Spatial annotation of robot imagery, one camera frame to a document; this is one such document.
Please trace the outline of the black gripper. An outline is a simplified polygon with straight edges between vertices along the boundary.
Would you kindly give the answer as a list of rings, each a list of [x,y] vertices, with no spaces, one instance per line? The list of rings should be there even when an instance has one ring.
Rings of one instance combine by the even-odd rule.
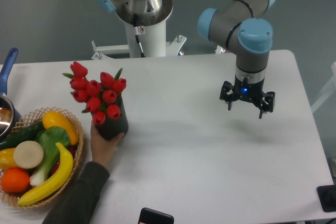
[[[271,113],[275,107],[276,94],[273,91],[263,92],[264,80],[256,83],[246,83],[244,78],[235,75],[235,83],[225,81],[222,85],[219,99],[228,104],[228,110],[232,109],[233,102],[237,100],[253,103],[259,112],[259,119],[262,119],[263,114]]]

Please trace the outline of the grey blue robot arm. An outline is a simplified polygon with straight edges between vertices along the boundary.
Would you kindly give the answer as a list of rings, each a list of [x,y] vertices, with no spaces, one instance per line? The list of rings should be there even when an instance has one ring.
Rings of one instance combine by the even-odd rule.
[[[165,22],[172,0],[95,0],[124,22],[132,58],[166,55]],[[225,81],[219,98],[228,105],[252,103],[261,114],[272,112],[275,93],[263,92],[273,29],[261,16],[275,0],[233,0],[224,10],[208,8],[197,22],[198,33],[236,56],[235,81]]]

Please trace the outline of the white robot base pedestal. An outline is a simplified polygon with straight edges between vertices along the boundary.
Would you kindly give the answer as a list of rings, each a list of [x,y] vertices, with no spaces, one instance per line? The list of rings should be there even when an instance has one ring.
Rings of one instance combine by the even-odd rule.
[[[166,56],[166,20],[172,0],[128,0],[116,11],[124,23],[131,58]]]

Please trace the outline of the dark green sleeved forearm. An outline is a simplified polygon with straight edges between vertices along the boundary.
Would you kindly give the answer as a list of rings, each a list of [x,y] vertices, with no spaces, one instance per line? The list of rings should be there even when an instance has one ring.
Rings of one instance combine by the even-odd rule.
[[[51,208],[43,223],[90,223],[109,177],[105,164],[88,162],[61,201]]]

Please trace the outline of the person's hand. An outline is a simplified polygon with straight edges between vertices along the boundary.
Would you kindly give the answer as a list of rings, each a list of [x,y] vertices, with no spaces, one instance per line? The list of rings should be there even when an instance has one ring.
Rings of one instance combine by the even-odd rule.
[[[119,142],[124,137],[124,133],[119,133],[111,140],[104,139],[98,132],[94,122],[91,122],[91,153],[92,161],[102,165],[107,170],[110,169],[111,161],[114,155],[114,151]]]

